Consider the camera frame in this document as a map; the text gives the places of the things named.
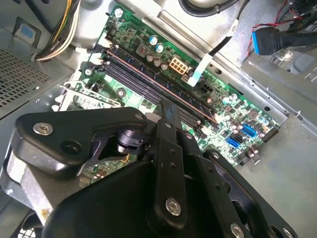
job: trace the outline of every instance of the blue sata port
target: blue sata port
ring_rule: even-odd
[[[243,125],[242,131],[250,137],[255,137],[257,135],[257,132],[248,125]]]
[[[241,143],[239,143],[238,141],[236,141],[232,137],[228,137],[226,139],[226,141],[228,142],[229,145],[232,145],[234,148],[238,148],[241,145]]]

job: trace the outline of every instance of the motherboard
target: motherboard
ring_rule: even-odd
[[[278,123],[217,78],[221,70],[205,70],[198,83],[190,85],[199,63],[123,6],[109,14],[99,43],[103,52],[92,54],[79,80],[65,87],[66,110],[135,107],[146,114],[160,100],[169,101],[199,148],[217,149],[233,166],[257,157],[259,146],[278,132]],[[85,173],[97,178],[100,169]]]

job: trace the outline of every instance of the red and black wire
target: red and black wire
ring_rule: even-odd
[[[283,24],[286,24],[288,22],[292,22],[292,21],[296,21],[296,20],[300,20],[302,19],[301,16],[299,16],[298,14],[296,14],[292,8],[290,8],[290,12],[292,14],[294,14],[296,17],[293,18],[293,19],[290,19],[290,20],[285,20],[285,21],[281,21],[281,22],[277,22],[278,18],[280,17],[280,14],[282,12],[282,10],[285,8],[287,4],[287,0],[284,0],[284,3],[283,3],[283,6],[281,7],[281,9],[278,11],[276,17],[275,17],[275,21],[274,23],[265,23],[265,24],[257,24],[255,26],[252,27],[252,30],[251,30],[251,37],[250,37],[250,40],[249,40],[249,44],[248,44],[248,57],[250,56],[250,48],[251,48],[251,44],[252,44],[252,33],[254,32],[254,30],[258,27],[262,27],[262,26],[270,26],[270,27],[277,27],[277,26],[280,26],[280,25],[283,25]]]

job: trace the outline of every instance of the silver screw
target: silver screw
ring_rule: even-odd
[[[118,7],[116,10],[114,10],[114,16],[115,16],[116,18],[122,17],[122,16],[123,16],[123,10]]]
[[[244,238],[243,231],[241,230],[241,228],[237,224],[232,223],[230,225],[230,228],[231,228],[231,231],[236,238]]]
[[[294,238],[293,235],[292,235],[292,233],[290,233],[290,231],[289,231],[287,228],[283,227],[283,231],[285,232],[285,234],[287,235],[287,237],[289,237],[289,238]]]
[[[167,122],[165,122],[166,127],[168,128],[172,128],[172,126],[170,124],[168,124]]]
[[[86,69],[85,70],[85,75],[90,76],[93,74],[93,71],[91,69]]]
[[[216,152],[212,152],[212,155],[216,158],[216,159],[219,159],[220,156],[216,153]]]
[[[193,136],[190,134],[190,133],[186,133],[186,137],[188,138],[188,139],[192,139],[193,138]]]
[[[135,114],[135,117],[136,117],[137,119],[143,120],[143,116],[141,116],[140,114]]]
[[[33,131],[39,135],[50,135],[53,133],[53,127],[48,123],[36,123],[33,126]]]
[[[174,198],[169,198],[165,202],[167,211],[175,217],[178,217],[182,212],[179,203]]]

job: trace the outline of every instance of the ventilation grille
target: ventilation grille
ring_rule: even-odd
[[[51,80],[9,53],[0,50],[0,108]]]

